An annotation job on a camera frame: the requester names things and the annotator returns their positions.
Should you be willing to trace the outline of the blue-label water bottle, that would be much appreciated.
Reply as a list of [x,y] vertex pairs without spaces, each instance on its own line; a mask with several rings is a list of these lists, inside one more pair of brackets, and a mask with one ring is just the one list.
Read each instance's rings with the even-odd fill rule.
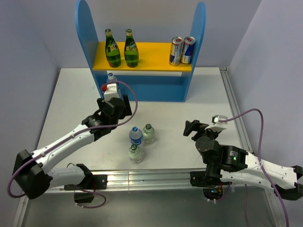
[[129,132],[129,139],[132,144],[141,145],[143,140],[143,133],[138,127],[133,127]]
[[[108,73],[107,75],[107,83],[108,82],[117,82],[118,79],[116,78],[116,76],[114,76],[113,73]],[[116,83],[116,86],[117,86],[117,92],[118,92],[118,95],[120,98],[122,98],[122,93],[121,93],[121,89],[120,89],[120,85],[119,83]]]

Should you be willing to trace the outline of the green glass bottle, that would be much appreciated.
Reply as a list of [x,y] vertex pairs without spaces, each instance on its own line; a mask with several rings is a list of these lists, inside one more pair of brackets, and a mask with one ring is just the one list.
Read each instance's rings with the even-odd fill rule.
[[125,31],[126,40],[124,48],[124,57],[128,67],[134,68],[137,67],[139,63],[139,51],[136,45],[136,42],[133,38],[133,32],[131,29]]
[[106,59],[110,67],[117,68],[121,65],[121,54],[119,47],[113,38],[112,30],[107,28],[105,30],[106,35],[106,45],[105,45],[105,54]]

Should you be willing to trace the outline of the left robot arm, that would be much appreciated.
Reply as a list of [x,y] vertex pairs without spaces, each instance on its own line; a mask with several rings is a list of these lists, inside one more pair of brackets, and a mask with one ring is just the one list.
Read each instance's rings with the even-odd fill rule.
[[99,98],[97,103],[99,109],[67,135],[44,148],[17,154],[12,178],[23,195],[35,199],[48,189],[62,185],[71,185],[75,190],[94,188],[95,177],[84,164],[58,169],[55,166],[80,148],[108,135],[120,125],[119,120],[133,117],[127,95],[109,101]]

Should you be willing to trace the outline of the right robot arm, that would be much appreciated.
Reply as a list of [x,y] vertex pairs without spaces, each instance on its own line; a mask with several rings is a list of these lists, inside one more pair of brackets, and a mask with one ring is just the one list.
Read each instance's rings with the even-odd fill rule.
[[221,145],[216,140],[227,128],[219,116],[213,124],[199,120],[186,121],[184,136],[192,137],[195,147],[206,165],[204,171],[192,171],[190,183],[194,187],[212,188],[221,184],[247,184],[264,189],[277,189],[276,195],[284,200],[296,201],[303,196],[303,186],[298,183],[303,175],[300,166],[285,167],[259,160],[252,153],[232,145]]

